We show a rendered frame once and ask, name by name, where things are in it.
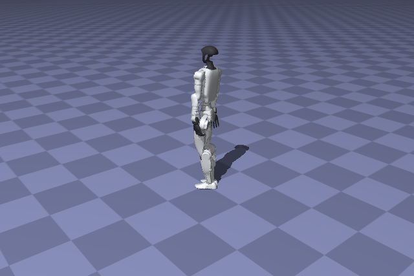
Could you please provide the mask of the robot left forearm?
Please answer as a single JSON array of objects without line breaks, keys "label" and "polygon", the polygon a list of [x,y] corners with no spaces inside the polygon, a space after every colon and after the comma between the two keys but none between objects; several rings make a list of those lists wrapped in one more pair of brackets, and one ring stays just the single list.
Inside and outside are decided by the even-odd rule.
[{"label": "robot left forearm", "polygon": [[191,120],[192,122],[196,122],[195,118],[199,117],[199,106],[200,103],[198,102],[197,99],[197,95],[192,94],[191,95],[191,105],[192,105],[192,109],[191,109]]}]

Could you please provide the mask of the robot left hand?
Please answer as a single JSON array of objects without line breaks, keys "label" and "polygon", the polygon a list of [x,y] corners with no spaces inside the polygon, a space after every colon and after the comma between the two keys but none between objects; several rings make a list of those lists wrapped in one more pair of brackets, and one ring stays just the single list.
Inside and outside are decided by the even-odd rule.
[{"label": "robot left hand", "polygon": [[199,135],[199,136],[204,136],[205,134],[203,134],[203,133],[201,132],[201,128],[199,127],[199,118],[198,118],[198,117],[196,117],[196,118],[195,118],[195,121],[196,121],[196,122],[192,122],[192,124],[194,124],[194,125],[193,125],[193,130],[195,130],[196,135]]}]

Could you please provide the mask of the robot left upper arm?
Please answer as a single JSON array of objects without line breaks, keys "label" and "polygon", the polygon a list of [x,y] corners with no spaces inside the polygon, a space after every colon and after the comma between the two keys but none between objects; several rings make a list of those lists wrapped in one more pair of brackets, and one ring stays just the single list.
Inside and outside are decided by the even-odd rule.
[{"label": "robot left upper arm", "polygon": [[194,89],[195,89],[195,95],[197,95],[198,101],[201,98],[201,92],[202,92],[202,81],[205,78],[205,72],[204,70],[199,70],[195,72],[193,78],[194,78]]}]

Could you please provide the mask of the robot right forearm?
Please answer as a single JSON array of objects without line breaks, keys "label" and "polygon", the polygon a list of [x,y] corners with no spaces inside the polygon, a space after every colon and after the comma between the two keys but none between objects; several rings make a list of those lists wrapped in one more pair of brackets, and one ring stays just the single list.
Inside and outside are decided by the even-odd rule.
[{"label": "robot right forearm", "polygon": [[212,106],[212,107],[213,107],[213,109],[214,109],[214,112],[216,112],[215,107],[216,107],[216,103],[217,103],[217,98],[218,98],[218,95],[219,95],[219,93],[217,93],[217,94],[216,94],[215,100],[213,100],[213,101],[211,101],[211,102],[210,102],[210,103],[211,103],[211,106]]}]

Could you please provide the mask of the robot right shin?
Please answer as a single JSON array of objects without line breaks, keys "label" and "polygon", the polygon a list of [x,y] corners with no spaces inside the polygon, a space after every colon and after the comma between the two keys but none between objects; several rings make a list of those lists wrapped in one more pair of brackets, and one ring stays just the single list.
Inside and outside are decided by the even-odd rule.
[{"label": "robot right shin", "polygon": [[[213,145],[214,145],[214,144],[213,144]],[[215,146],[215,145],[214,145],[214,146]],[[215,146],[215,150],[216,150],[216,146]],[[214,167],[215,167],[215,161],[216,161],[216,153],[215,153],[215,152],[212,154],[211,159],[212,159],[212,172],[211,172],[211,179],[212,179],[212,178],[214,179]]]}]

